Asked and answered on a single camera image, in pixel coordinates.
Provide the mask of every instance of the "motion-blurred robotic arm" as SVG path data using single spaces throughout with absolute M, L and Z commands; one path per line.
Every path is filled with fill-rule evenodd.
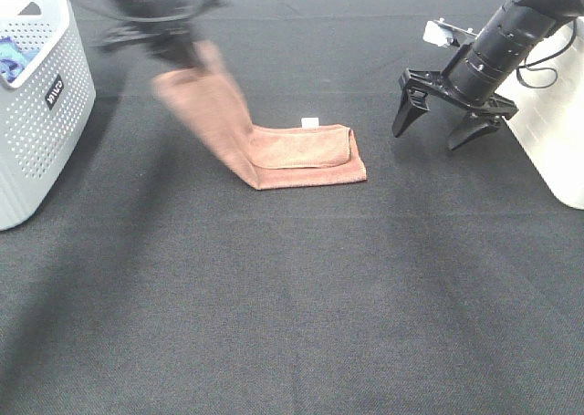
M 505 0 L 478 36 L 446 25 L 451 29 L 449 44 L 456 42 L 453 34 L 470 42 L 460 47 L 442 72 L 406 69 L 400 79 L 401 105 L 393 134 L 400 137 L 429 110 L 428 95 L 467 111 L 450 136 L 450 149 L 498 130 L 517 108 L 512 100 L 495 94 L 497 88 L 536 44 L 582 15 L 584 0 Z
M 147 44 L 156 57 L 179 67 L 203 67 L 193 46 L 201 39 L 193 18 L 231 0 L 114 0 L 124 22 L 110 29 L 101 47 L 116 50 L 128 44 Z

